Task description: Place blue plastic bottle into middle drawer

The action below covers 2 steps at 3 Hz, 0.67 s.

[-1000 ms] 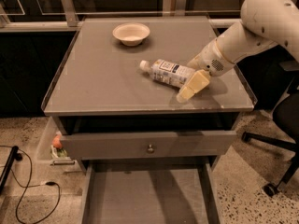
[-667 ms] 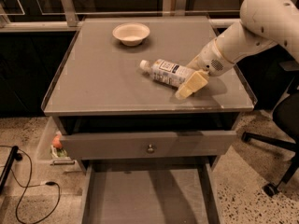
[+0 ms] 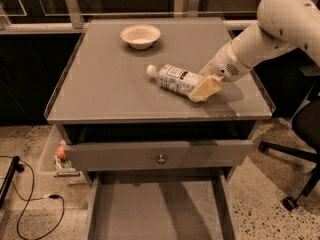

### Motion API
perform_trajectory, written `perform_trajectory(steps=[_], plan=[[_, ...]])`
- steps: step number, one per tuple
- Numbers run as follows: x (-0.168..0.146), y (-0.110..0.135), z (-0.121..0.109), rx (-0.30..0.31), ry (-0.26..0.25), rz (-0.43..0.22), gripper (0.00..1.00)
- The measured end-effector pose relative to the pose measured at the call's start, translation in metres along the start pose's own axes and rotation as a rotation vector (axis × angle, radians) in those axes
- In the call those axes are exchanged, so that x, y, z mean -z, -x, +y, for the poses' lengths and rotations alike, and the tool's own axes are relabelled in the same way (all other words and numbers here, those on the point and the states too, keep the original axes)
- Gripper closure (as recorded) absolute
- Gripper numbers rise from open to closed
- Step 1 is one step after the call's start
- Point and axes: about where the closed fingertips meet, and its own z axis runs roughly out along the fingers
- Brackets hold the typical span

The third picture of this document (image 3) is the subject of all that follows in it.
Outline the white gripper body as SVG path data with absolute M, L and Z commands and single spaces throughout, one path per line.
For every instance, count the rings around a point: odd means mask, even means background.
M 247 75 L 251 68 L 244 65 L 233 49 L 232 42 L 225 44 L 213 57 L 211 67 L 214 74 L 226 82 L 235 82 Z

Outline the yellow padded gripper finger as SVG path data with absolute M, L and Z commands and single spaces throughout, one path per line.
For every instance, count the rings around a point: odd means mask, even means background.
M 212 66 L 212 61 L 209 61 L 200 71 L 199 75 L 209 76 L 214 73 L 214 68 Z
M 207 76 L 200 84 L 198 84 L 188 98 L 193 102 L 206 101 L 210 96 L 216 94 L 222 88 L 222 78 L 216 75 Z

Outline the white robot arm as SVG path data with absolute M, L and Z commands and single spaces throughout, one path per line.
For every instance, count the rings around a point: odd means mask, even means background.
M 257 21 L 221 47 L 200 70 L 189 99 L 202 102 L 222 83 L 235 82 L 259 63 L 295 48 L 320 65 L 320 11 L 311 0 L 261 0 Z

